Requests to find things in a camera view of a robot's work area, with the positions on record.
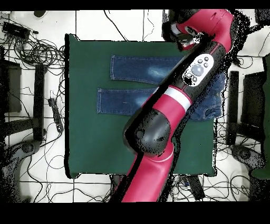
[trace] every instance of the green table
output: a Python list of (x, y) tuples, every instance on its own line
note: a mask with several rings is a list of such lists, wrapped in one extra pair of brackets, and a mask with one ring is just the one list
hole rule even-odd
[[(69, 48), (69, 173), (73, 178), (79, 173), (126, 174), (134, 158), (122, 140), (129, 116), (97, 114), (97, 89), (153, 86), (112, 81), (111, 55), (178, 57), (185, 52), (180, 53), (173, 43), (78, 41), (71, 34)], [(180, 140), (181, 151), (174, 172), (215, 175), (214, 121), (188, 121)]]

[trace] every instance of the jeans pocket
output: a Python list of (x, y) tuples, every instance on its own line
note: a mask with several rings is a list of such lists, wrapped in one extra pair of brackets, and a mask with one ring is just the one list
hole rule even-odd
[(98, 89), (97, 113), (133, 115), (156, 88), (148, 89)]
[(190, 119), (195, 121), (210, 120), (214, 119), (217, 113), (216, 96), (207, 95), (191, 114)]
[(158, 85), (182, 57), (111, 56), (112, 80), (138, 81)]

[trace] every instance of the blue jeans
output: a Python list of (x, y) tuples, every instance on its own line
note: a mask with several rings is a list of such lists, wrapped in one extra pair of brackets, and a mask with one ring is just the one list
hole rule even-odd
[[(182, 57), (125, 57), (112, 55), (112, 80), (137, 81), (158, 85)], [(221, 96), (225, 75), (221, 73), (210, 87), (204, 100), (191, 114), (192, 120), (208, 120), (221, 116)], [(156, 88), (98, 89), (97, 112), (102, 114), (133, 115)]]

